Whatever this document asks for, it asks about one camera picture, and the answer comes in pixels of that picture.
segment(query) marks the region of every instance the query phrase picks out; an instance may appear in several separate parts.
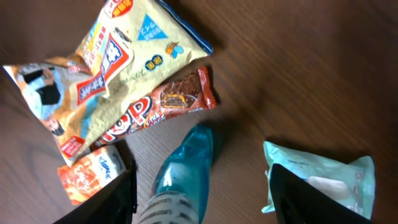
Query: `wooden table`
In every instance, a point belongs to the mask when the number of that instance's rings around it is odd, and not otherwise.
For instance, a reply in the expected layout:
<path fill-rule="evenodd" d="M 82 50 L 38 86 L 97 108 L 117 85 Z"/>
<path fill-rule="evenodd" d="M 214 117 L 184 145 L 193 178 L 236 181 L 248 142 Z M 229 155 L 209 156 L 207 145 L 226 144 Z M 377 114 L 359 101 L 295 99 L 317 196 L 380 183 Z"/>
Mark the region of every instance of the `wooden table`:
<path fill-rule="evenodd" d="M 3 1 L 0 63 L 69 54 L 102 3 Z M 221 103 L 126 139 L 139 166 L 140 205 L 163 160 L 190 128 L 210 120 L 225 141 L 211 169 L 205 223 L 277 222 L 274 213 L 261 213 L 267 200 L 266 139 L 343 162 L 371 155 L 377 179 L 373 220 L 398 218 L 396 1 L 171 4 L 214 45 L 211 57 L 185 71 L 210 65 Z M 0 217 L 5 223 L 52 223 L 73 210 L 57 177 L 63 160 L 4 70 L 0 79 Z"/>

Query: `yellow snack bag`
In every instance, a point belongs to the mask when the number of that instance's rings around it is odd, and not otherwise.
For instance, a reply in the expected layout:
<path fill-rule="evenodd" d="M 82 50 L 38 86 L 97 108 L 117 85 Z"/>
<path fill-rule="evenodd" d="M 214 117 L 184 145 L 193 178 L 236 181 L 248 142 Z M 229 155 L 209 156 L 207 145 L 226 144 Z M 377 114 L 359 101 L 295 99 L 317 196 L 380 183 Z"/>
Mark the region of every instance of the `yellow snack bag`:
<path fill-rule="evenodd" d="M 71 166 L 132 102 L 212 51 L 163 1 L 109 0 L 72 56 L 4 68 Z"/>

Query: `snack bag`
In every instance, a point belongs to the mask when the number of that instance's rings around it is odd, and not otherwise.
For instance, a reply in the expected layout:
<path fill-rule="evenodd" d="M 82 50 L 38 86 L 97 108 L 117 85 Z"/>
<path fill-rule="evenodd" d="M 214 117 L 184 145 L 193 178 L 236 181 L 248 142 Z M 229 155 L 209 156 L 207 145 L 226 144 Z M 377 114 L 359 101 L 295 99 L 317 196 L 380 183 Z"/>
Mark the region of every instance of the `snack bag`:
<path fill-rule="evenodd" d="M 280 164 L 336 202 L 367 219 L 371 218 L 376 180 L 370 156 L 344 164 L 267 141 L 264 143 L 264 151 L 270 170 L 273 164 Z M 271 171 L 267 171 L 266 175 L 269 185 Z M 268 205 L 262 212 L 274 210 L 271 191 L 268 189 Z"/>
<path fill-rule="evenodd" d="M 116 124 L 97 141 L 97 146 L 109 144 L 143 128 L 148 128 L 180 114 L 213 109 L 216 101 L 210 88 L 206 67 L 183 79 L 169 82 L 132 103 Z"/>
<path fill-rule="evenodd" d="M 132 102 L 212 51 L 163 1 L 109 0 L 71 57 L 4 68 L 71 166 Z"/>
<path fill-rule="evenodd" d="M 106 146 L 58 168 L 58 176 L 73 205 L 79 205 L 126 170 L 118 150 Z"/>

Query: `cartoon illustration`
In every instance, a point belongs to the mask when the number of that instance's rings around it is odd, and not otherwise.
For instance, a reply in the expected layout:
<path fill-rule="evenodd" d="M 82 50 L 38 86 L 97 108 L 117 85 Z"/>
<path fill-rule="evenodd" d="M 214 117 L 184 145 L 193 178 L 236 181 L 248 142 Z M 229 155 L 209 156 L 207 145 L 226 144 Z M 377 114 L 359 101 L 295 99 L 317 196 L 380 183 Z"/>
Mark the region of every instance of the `cartoon illustration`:
<path fill-rule="evenodd" d="M 60 74 L 53 67 L 30 64 L 19 70 L 18 79 L 27 84 L 22 94 L 33 114 L 48 123 L 47 127 L 51 127 L 49 130 L 54 131 L 54 134 L 63 134 L 62 127 L 62 130 L 57 128 L 60 126 L 57 125 L 59 122 L 52 117 L 55 110 L 62 105 L 65 95 Z"/>
<path fill-rule="evenodd" d="M 178 54 L 184 53 L 184 49 L 181 46 L 178 46 L 178 42 L 171 42 L 167 44 L 166 54 L 170 55 L 174 59 L 177 58 Z"/>

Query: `blue label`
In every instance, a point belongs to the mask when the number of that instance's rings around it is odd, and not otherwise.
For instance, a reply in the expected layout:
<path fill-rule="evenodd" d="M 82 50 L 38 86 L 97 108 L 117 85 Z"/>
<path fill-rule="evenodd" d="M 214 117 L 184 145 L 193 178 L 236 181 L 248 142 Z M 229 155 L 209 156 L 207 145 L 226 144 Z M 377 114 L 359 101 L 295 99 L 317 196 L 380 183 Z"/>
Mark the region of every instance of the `blue label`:
<path fill-rule="evenodd" d="M 99 163 L 101 166 L 105 169 L 105 179 L 110 179 L 111 178 L 111 171 L 109 169 L 109 166 L 106 163 L 106 159 L 102 158 L 102 156 L 99 157 Z"/>
<path fill-rule="evenodd" d="M 145 15 L 144 22 L 142 23 L 141 29 L 139 29 L 138 40 L 154 40 L 154 39 L 166 39 L 166 34 L 156 25 L 156 23 L 148 16 Z"/>

